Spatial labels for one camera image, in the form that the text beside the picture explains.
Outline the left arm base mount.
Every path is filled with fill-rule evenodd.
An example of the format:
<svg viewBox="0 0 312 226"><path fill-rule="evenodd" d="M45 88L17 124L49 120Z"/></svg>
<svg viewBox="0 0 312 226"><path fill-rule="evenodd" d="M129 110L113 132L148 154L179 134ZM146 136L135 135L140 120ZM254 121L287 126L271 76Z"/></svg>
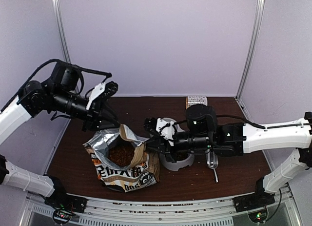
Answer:
<svg viewBox="0 0 312 226"><path fill-rule="evenodd" d="M65 200L44 197L44 203L54 209L52 219L59 225L68 223L76 213L84 213L87 199L69 195Z"/></svg>

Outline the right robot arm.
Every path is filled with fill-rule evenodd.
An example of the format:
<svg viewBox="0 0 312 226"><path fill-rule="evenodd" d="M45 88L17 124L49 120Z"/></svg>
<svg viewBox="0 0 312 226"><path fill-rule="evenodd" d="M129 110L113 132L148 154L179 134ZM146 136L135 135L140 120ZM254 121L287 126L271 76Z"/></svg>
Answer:
<svg viewBox="0 0 312 226"><path fill-rule="evenodd" d="M163 154L175 163L180 152L204 151L222 157L242 156L260 150L294 148L289 157L273 172L257 181L250 196L254 207L262 206L281 186L312 166L312 114L285 123L260 125L242 119L241 123L218 125L214 108L194 104L185 111L188 130L179 132L180 122L146 118L144 129L151 134L146 149Z"/></svg>

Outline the dog food bag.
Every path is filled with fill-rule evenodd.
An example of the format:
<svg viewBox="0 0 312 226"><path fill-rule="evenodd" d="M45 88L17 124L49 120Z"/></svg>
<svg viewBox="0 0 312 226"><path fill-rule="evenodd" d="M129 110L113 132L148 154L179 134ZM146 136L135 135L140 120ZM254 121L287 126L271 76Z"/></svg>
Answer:
<svg viewBox="0 0 312 226"><path fill-rule="evenodd" d="M145 148L146 138L128 126L97 131L84 143L97 178L110 190L131 192L160 181L158 154Z"/></svg>

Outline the metal scoop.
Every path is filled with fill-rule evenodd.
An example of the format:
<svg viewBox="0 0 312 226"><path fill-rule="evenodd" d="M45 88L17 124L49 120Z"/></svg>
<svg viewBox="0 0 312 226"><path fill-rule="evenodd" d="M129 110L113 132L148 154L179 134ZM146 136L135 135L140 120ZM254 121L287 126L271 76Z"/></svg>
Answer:
<svg viewBox="0 0 312 226"><path fill-rule="evenodd" d="M206 163L208 168L210 168L214 172L214 180L216 183L219 182L218 175L216 169L218 167L218 157L212 151L206 152Z"/></svg>

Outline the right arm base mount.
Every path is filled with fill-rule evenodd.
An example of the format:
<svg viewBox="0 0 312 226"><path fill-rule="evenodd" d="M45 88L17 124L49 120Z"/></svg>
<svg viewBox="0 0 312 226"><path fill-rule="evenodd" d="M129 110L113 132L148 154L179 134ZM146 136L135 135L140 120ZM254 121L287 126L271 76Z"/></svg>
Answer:
<svg viewBox="0 0 312 226"><path fill-rule="evenodd" d="M237 213L247 212L253 223L265 223L269 218L268 205L274 204L272 194L258 195L256 193L233 198L233 204Z"/></svg>

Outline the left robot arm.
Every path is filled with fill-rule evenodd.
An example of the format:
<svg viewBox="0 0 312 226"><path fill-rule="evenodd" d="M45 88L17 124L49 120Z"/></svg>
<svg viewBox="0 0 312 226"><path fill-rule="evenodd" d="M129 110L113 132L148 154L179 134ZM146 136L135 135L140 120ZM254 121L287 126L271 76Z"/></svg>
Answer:
<svg viewBox="0 0 312 226"><path fill-rule="evenodd" d="M50 63L55 63L51 76L43 82L34 81L34 74ZM84 85L83 73L104 76L105 79L82 97L74 92L77 83ZM17 128L40 112L54 112L59 117L80 119L83 131L100 131L118 128L115 112L107 101L118 91L118 84L106 80L111 73L92 70L51 59L40 65L0 111L0 141L3 143ZM0 183L40 195L53 208L69 211L77 202L69 196L58 178L37 175L0 157Z"/></svg>

